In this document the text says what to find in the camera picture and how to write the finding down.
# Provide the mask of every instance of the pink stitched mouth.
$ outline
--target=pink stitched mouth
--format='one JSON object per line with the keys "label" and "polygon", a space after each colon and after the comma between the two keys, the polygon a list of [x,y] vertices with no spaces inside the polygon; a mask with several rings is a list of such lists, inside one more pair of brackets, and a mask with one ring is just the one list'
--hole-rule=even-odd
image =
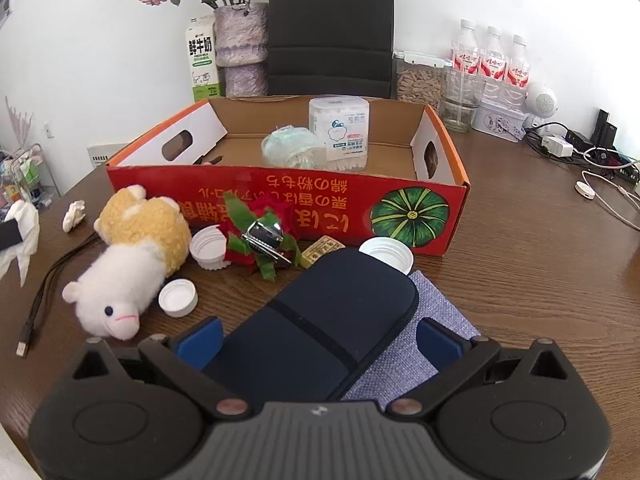
{"label": "pink stitched mouth", "polygon": [[115,320],[116,321],[122,321],[123,319],[129,319],[130,317],[132,317],[133,319],[136,319],[137,316],[134,316],[133,314],[129,314],[128,316],[117,317]]}

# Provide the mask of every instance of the red and white label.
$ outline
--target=red and white label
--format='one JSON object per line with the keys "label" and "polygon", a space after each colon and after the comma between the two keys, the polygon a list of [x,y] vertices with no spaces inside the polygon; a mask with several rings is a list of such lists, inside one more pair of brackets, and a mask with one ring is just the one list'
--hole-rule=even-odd
{"label": "red and white label", "polygon": [[507,81],[512,85],[524,88],[529,82],[529,69],[510,66],[507,70]]}
{"label": "red and white label", "polygon": [[480,73],[487,77],[502,81],[507,62],[499,57],[487,56],[480,61]]}
{"label": "red and white label", "polygon": [[456,54],[453,57],[453,67],[456,70],[464,71],[468,74],[478,72],[480,66],[480,56],[477,54]]}

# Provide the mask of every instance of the wooden table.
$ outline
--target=wooden table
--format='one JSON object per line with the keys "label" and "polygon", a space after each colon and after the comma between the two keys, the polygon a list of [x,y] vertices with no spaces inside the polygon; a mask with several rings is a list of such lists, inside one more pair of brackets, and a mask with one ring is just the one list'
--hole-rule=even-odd
{"label": "wooden table", "polygon": [[[550,162],[524,143],[480,133],[458,134],[454,142],[472,190],[447,254],[418,257],[417,269],[501,343],[528,347],[538,336],[556,339],[612,427],[612,447],[599,478],[637,480],[640,234],[575,192],[576,168]],[[33,412],[86,337],[60,291],[96,258],[100,244],[63,270],[46,323],[25,360],[15,355],[18,332],[44,273],[92,232],[111,192],[103,170],[83,179],[42,216],[38,253],[24,288],[18,288],[15,264],[0,282],[0,422],[28,458],[25,437]],[[615,189],[602,192],[622,214],[634,217]],[[62,217],[78,199],[86,201],[86,221],[65,235]],[[138,337],[175,335],[211,314],[232,330],[297,272],[280,272],[273,284],[259,274],[248,276],[244,268],[207,272],[190,260],[180,275],[196,284],[196,311],[174,320],[152,306]]]}

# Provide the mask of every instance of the stuffed alpaca toy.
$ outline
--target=stuffed alpaca toy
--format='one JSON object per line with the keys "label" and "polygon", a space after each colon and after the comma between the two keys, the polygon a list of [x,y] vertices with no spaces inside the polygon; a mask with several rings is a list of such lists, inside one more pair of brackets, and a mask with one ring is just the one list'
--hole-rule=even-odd
{"label": "stuffed alpaca toy", "polygon": [[168,197],[145,199],[142,186],[113,195],[94,223],[109,247],[62,291],[88,333],[128,340],[164,279],[185,262],[191,232]]}

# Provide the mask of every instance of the container of snacks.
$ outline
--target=container of snacks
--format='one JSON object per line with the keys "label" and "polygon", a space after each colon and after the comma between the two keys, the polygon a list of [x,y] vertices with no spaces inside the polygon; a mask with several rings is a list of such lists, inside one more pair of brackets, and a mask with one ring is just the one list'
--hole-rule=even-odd
{"label": "container of snacks", "polygon": [[418,52],[395,52],[394,58],[395,99],[431,105],[438,110],[444,69],[452,66],[451,60]]}

